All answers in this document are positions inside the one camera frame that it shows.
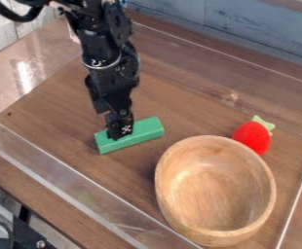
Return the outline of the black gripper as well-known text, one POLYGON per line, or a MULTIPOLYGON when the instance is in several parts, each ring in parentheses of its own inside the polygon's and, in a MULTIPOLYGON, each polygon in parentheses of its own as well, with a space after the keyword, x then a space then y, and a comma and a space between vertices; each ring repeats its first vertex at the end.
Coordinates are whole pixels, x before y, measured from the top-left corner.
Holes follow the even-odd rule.
POLYGON ((98 114, 106 115, 107 136, 119 140, 132 134, 131 90, 139 84, 139 58, 123 57, 112 64, 94 58, 83 62, 88 69, 84 80, 98 114))

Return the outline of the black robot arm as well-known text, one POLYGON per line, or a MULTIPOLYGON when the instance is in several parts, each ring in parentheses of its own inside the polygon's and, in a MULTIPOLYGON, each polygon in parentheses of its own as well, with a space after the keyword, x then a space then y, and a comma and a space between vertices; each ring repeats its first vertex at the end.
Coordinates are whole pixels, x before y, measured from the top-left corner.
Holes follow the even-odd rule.
POLYGON ((140 60, 130 36, 132 21, 120 0, 16 0, 30 7, 60 5, 82 48, 88 70, 84 84, 98 114, 106 117, 107 136, 132 134, 131 91, 139 84, 140 60))

